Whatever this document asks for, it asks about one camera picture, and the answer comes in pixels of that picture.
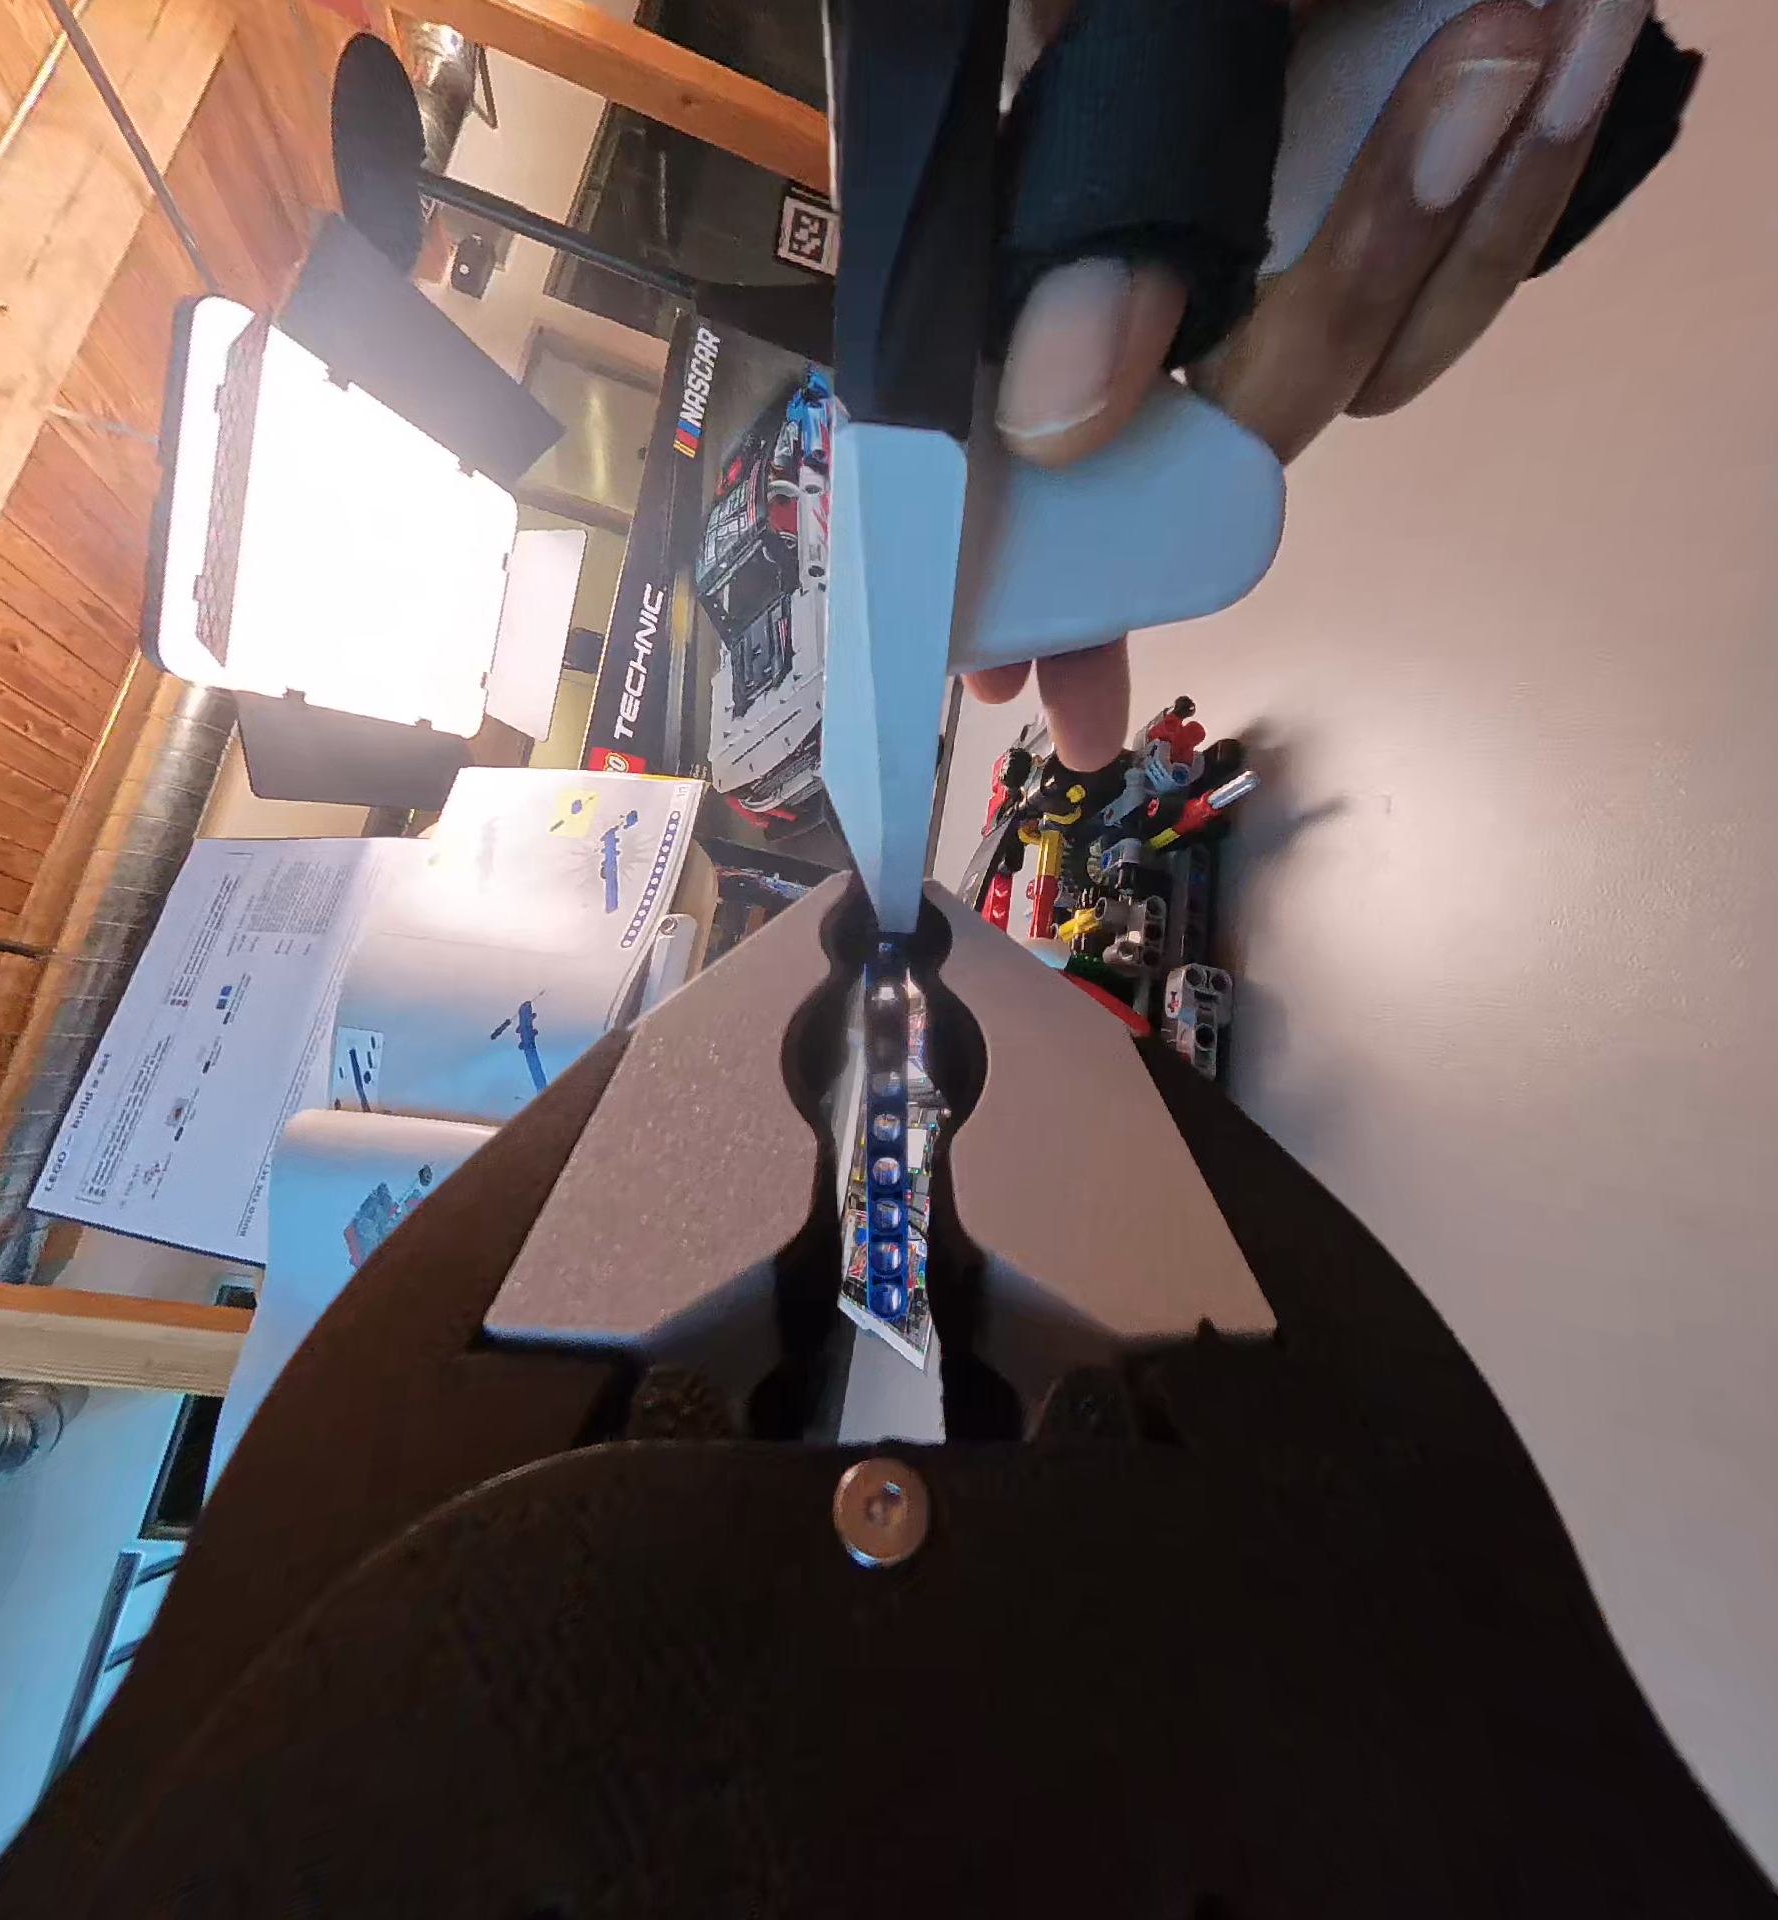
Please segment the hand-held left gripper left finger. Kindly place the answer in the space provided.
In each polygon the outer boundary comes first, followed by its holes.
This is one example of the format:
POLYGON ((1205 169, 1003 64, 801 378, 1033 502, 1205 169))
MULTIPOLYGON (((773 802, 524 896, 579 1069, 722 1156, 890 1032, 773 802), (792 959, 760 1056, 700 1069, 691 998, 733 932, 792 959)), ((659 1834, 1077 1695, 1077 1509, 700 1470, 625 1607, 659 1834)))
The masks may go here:
POLYGON ((839 1141, 865 886, 831 878, 635 1015, 484 1339, 693 1367, 801 1443, 831 1397, 839 1141))

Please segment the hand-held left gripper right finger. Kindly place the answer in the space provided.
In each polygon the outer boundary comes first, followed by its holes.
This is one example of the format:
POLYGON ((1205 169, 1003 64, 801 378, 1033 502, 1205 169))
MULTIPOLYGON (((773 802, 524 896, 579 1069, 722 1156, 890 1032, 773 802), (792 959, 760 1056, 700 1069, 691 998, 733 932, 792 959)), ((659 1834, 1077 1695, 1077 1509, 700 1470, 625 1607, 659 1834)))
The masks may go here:
POLYGON ((980 1094, 949 1094, 949 1216, 931 1251, 945 1427, 1019 1438, 1071 1367, 1280 1339, 1137 1032, 945 884, 945 996, 975 1015, 980 1094))

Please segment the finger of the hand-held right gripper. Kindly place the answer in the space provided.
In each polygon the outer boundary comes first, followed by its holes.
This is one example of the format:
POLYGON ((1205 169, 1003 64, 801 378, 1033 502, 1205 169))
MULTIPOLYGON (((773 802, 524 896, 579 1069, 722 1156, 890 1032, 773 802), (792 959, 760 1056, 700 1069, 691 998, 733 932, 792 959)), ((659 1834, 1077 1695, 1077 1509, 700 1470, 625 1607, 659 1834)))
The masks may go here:
POLYGON ((831 436, 821 782, 881 932, 914 932, 929 902, 963 481, 949 436, 831 436))

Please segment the long blue lego beam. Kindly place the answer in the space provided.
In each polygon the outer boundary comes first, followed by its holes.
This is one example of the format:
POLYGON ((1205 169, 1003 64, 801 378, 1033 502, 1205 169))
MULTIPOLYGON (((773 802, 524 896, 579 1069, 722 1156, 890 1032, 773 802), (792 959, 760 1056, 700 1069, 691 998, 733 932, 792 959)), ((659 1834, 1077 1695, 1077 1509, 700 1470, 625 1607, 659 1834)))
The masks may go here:
POLYGON ((881 932, 862 974, 862 1181, 865 1312, 914 1308, 914 943, 881 932))

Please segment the lego set box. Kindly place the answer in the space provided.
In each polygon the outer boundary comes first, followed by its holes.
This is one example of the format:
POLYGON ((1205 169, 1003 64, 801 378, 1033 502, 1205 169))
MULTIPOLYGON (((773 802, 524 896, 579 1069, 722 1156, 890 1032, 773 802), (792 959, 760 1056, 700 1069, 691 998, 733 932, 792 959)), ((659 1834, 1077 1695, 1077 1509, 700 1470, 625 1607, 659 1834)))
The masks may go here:
POLYGON ((722 802, 821 782, 831 690, 831 436, 843 398, 806 351, 693 308, 664 360, 642 502, 610 589, 587 768, 700 764, 722 802))

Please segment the lego instruction booklet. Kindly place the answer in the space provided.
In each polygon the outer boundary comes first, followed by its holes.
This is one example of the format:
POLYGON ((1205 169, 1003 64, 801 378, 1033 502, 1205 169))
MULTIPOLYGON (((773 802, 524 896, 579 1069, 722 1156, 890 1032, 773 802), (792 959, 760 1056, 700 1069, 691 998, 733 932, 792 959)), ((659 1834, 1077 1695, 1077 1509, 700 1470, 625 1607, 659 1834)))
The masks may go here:
POLYGON ((306 1325, 352 1269, 635 998, 700 776, 461 768, 382 856, 326 1058, 270 1164, 261 1308, 306 1325))

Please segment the partly built lego car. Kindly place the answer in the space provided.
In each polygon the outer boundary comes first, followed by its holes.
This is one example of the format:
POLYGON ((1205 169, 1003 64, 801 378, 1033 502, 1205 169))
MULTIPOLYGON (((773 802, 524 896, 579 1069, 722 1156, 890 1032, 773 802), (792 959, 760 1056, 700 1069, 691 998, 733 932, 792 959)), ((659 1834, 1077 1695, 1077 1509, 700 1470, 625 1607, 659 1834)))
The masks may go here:
POLYGON ((1235 974, 1208 959, 1217 842, 1251 790, 1251 739, 1208 739, 1196 695, 1171 695, 1108 768, 1071 768, 1046 728, 1024 728, 996 752, 953 896, 1217 1086, 1235 1038, 1235 974))

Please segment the person's right hand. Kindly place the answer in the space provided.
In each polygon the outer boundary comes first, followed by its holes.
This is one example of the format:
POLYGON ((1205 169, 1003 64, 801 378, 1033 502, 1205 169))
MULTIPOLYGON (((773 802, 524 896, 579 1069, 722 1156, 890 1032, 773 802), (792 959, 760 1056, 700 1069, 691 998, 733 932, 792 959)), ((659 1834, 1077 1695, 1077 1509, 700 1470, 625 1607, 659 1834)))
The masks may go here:
MULTIPOLYGON (((1547 253, 1651 0, 1466 8, 1364 127, 1325 234, 1261 275, 1186 389, 1293 463, 1340 419, 1428 398, 1547 253)), ((1164 265, 1059 265, 1019 311, 996 436, 1059 471, 1164 378, 1186 282, 1164 265)))

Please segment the shiny sticker sheet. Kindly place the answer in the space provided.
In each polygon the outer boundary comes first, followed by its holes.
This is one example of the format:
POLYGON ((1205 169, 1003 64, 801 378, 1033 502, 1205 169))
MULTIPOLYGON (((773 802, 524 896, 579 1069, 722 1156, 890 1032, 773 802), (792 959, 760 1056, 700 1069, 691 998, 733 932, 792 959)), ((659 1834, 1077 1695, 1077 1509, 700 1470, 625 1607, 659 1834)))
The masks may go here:
POLYGON ((929 1079, 929 996, 914 978, 914 1308, 907 1325, 873 1325, 865 1312, 865 1251, 862 1251, 862 1216, 865 1216, 865 1181, 862 1181, 862 996, 855 996, 855 1069, 839 1086, 839 1216, 843 1216, 843 1264, 839 1264, 839 1301, 862 1329, 890 1339, 890 1356, 907 1356, 914 1367, 929 1367, 931 1356, 931 1308, 929 1308, 929 1226, 931 1226, 931 1156, 945 1156, 945 1094, 929 1079))

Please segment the printed white paper sheet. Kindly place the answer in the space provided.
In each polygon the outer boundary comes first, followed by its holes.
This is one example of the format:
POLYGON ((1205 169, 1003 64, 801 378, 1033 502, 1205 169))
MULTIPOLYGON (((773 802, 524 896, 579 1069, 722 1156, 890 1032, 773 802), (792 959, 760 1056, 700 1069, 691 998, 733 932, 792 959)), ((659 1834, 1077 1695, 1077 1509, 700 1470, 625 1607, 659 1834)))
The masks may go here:
POLYGON ((326 1038, 392 838, 202 838, 93 1046, 40 1216, 270 1264, 270 1156, 326 1038))

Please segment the black round lamp head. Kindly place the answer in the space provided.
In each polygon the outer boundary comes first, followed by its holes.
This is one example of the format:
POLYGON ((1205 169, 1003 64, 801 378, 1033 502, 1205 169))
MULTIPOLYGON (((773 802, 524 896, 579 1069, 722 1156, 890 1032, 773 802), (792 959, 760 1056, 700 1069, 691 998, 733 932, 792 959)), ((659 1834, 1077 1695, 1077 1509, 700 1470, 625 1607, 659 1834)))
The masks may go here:
POLYGON ((417 267, 417 169, 429 127, 407 62, 382 36, 352 36, 326 85, 326 165, 347 191, 347 223, 392 265, 417 267))

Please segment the bright studio light panel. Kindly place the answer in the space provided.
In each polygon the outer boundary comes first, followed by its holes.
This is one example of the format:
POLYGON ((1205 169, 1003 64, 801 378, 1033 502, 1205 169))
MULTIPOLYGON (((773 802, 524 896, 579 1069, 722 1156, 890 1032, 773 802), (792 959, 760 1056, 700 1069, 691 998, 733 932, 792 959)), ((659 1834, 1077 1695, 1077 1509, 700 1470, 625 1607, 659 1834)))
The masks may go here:
POLYGON ((280 311, 182 299, 142 658, 240 712, 256 802, 441 804, 546 739, 582 533, 524 533, 563 419, 323 220, 280 311))

